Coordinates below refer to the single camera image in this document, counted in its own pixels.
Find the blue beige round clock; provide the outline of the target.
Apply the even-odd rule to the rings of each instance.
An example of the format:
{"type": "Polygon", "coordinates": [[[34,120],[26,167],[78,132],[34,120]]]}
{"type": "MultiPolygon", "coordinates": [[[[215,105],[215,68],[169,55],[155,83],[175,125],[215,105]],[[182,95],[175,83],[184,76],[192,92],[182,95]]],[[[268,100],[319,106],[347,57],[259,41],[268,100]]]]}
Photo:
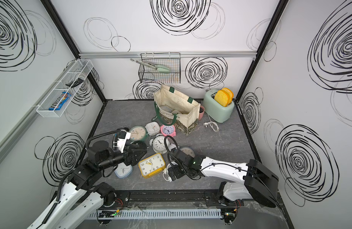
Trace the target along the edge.
{"type": "Polygon", "coordinates": [[[180,147],[180,150],[191,157],[196,156],[194,150],[190,147],[180,147]]]}

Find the green round alarm clock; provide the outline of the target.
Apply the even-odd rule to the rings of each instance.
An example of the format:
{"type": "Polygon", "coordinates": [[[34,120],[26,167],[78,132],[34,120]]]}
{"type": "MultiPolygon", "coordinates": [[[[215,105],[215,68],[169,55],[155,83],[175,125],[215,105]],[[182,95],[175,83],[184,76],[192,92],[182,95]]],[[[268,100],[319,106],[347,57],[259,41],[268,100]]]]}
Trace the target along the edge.
{"type": "Polygon", "coordinates": [[[130,129],[130,140],[132,141],[144,141],[148,137],[148,133],[143,126],[134,126],[130,129]]]}

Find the yellow rectangular alarm clock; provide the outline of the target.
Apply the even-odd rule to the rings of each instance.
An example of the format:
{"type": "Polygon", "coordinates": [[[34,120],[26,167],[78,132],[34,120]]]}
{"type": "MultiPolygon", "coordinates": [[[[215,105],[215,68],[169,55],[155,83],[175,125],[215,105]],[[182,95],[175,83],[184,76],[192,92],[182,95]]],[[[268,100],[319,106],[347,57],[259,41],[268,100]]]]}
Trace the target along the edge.
{"type": "Polygon", "coordinates": [[[143,178],[150,178],[166,168],[166,163],[162,154],[156,153],[138,163],[143,178]]]}

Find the light blue square clock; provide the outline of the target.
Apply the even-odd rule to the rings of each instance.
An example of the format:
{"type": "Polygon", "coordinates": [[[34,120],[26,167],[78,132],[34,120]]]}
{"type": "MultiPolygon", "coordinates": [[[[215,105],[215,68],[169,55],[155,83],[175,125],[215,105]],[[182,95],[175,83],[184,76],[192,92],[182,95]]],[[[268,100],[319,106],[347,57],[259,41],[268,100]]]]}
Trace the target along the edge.
{"type": "Polygon", "coordinates": [[[169,108],[168,106],[160,106],[159,109],[163,110],[164,112],[172,112],[172,109],[169,108]]]}

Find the cream canvas tote bag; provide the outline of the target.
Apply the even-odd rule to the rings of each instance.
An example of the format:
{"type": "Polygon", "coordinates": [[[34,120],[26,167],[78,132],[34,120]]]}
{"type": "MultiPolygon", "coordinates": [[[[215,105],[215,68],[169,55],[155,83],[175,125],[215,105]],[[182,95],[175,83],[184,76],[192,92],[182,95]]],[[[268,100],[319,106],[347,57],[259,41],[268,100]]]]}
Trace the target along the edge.
{"type": "Polygon", "coordinates": [[[153,120],[158,120],[166,126],[174,125],[181,133],[189,135],[198,125],[200,106],[201,104],[192,97],[173,87],[162,85],[154,93],[156,116],[153,120]],[[159,109],[160,106],[168,106],[172,110],[180,111],[182,114],[171,115],[171,113],[159,109]]]}

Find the lavender white bell clock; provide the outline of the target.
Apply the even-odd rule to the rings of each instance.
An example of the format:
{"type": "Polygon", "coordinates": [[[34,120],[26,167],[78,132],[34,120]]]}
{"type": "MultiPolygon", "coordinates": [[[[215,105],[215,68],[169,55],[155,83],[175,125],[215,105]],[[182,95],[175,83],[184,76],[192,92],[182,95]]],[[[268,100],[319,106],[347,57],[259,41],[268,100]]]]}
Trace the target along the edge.
{"type": "Polygon", "coordinates": [[[163,170],[163,178],[165,181],[172,182],[171,176],[168,174],[168,169],[172,167],[172,164],[168,164],[166,168],[163,170]]]}

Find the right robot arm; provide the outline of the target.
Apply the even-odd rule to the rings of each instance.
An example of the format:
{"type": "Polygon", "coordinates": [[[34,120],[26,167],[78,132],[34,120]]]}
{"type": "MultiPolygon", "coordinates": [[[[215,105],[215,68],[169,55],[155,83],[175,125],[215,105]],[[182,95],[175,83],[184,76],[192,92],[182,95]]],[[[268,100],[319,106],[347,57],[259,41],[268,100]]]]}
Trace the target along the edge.
{"type": "Polygon", "coordinates": [[[231,163],[204,155],[191,156],[179,148],[167,151],[170,159],[168,175],[172,181],[187,176],[192,180],[218,177],[225,181],[219,187],[220,201],[252,198],[259,204],[275,208],[278,205],[279,178],[261,162],[231,163]]]}

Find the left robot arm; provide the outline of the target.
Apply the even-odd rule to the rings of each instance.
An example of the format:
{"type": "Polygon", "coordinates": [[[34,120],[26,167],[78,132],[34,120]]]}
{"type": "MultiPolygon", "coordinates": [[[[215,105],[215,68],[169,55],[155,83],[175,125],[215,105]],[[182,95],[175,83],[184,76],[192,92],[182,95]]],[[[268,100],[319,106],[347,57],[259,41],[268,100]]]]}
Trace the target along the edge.
{"type": "Polygon", "coordinates": [[[135,166],[147,153],[142,141],[125,144],[123,151],[113,150],[107,141],[98,141],[88,148],[84,164],[67,173],[60,181],[56,197],[30,229],[74,229],[86,217],[102,206],[111,207],[118,202],[115,189],[97,181],[104,171],[124,163],[135,166]]]}

